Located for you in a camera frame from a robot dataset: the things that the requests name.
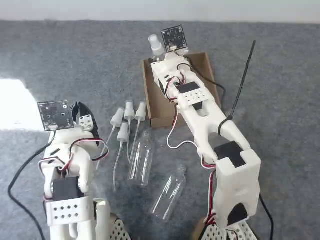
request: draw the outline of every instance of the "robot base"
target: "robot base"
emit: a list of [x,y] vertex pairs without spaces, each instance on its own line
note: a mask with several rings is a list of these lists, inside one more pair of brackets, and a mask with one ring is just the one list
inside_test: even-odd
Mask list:
[[228,227],[226,231],[217,225],[204,226],[203,220],[203,218],[200,220],[193,232],[192,240],[258,240],[245,221]]

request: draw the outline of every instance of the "circuit board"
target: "circuit board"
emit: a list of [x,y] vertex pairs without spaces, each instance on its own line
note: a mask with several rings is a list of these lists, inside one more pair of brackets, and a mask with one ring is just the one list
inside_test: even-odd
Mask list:
[[72,129],[75,127],[67,100],[38,102],[44,131]]
[[182,25],[169,27],[161,31],[167,53],[187,48],[187,41]]

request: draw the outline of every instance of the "perforated plate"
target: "perforated plate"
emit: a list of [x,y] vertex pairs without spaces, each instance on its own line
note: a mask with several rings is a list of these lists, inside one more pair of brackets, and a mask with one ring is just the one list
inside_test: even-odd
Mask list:
[[49,227],[87,221],[94,217],[93,201],[88,196],[51,201],[46,204],[46,213]]
[[209,90],[205,87],[188,91],[182,94],[188,106],[201,103],[212,98]]
[[116,220],[110,235],[111,240],[131,240],[129,233],[125,229],[124,222]]
[[210,225],[206,228],[201,240],[227,240],[227,235],[230,240],[258,240],[246,222],[229,227],[228,230],[234,232],[220,230],[217,225]]

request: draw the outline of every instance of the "clear plastic bottle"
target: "clear plastic bottle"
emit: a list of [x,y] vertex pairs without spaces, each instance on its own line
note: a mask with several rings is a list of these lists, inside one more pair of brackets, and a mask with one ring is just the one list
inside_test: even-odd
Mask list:
[[151,213],[165,222],[169,221],[171,214],[186,186],[187,167],[179,165],[177,170],[169,177],[159,196],[156,198]]
[[147,186],[155,153],[150,131],[144,131],[135,144],[128,179],[141,186]]

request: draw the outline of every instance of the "white 3d-printed robot arm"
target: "white 3d-printed robot arm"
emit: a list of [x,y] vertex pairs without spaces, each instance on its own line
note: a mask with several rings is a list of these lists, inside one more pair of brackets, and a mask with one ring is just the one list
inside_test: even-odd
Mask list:
[[[75,128],[58,130],[56,136],[45,151],[44,158],[58,157],[64,163],[69,161],[70,146],[79,139],[93,139],[91,132],[83,130],[79,125]],[[105,199],[93,200],[89,196],[89,185],[93,178],[93,162],[91,155],[96,153],[98,147],[95,142],[79,142],[72,148],[72,162],[67,171],[67,176],[61,178],[57,167],[63,167],[59,161],[43,162],[41,169],[45,177],[44,197],[46,202],[47,224],[50,227],[52,240],[105,240],[110,237],[108,228],[110,221],[110,205]],[[77,177],[73,185],[68,180]],[[61,184],[55,185],[54,181],[71,188],[64,188]],[[75,198],[68,191],[78,192],[82,196]],[[60,197],[55,199],[54,192],[58,191]]]
[[[215,221],[225,229],[256,214],[261,160],[233,121],[227,120],[220,126],[227,117],[190,66],[175,52],[167,53],[163,61],[151,63],[155,83],[166,98],[177,103],[177,111],[194,136],[199,156],[210,165],[216,164]],[[230,143],[214,150],[208,135],[218,133],[219,127],[220,135]]]

